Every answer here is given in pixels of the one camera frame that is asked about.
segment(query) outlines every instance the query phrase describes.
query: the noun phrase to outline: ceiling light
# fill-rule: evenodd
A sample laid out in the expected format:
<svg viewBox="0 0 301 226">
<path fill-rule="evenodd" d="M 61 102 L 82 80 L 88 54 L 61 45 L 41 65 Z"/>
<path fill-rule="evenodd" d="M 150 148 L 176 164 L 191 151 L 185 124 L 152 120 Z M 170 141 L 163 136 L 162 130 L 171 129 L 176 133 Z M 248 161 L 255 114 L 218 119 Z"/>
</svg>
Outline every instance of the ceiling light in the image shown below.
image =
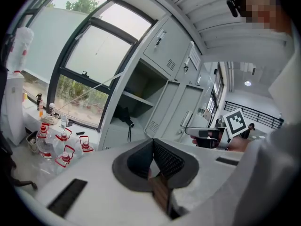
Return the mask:
<svg viewBox="0 0 301 226">
<path fill-rule="evenodd" d="M 252 83 L 251 83 L 250 81 L 246 81 L 246 82 L 245 82 L 245 85 L 246 85 L 246 86 L 251 86 Z"/>
</svg>

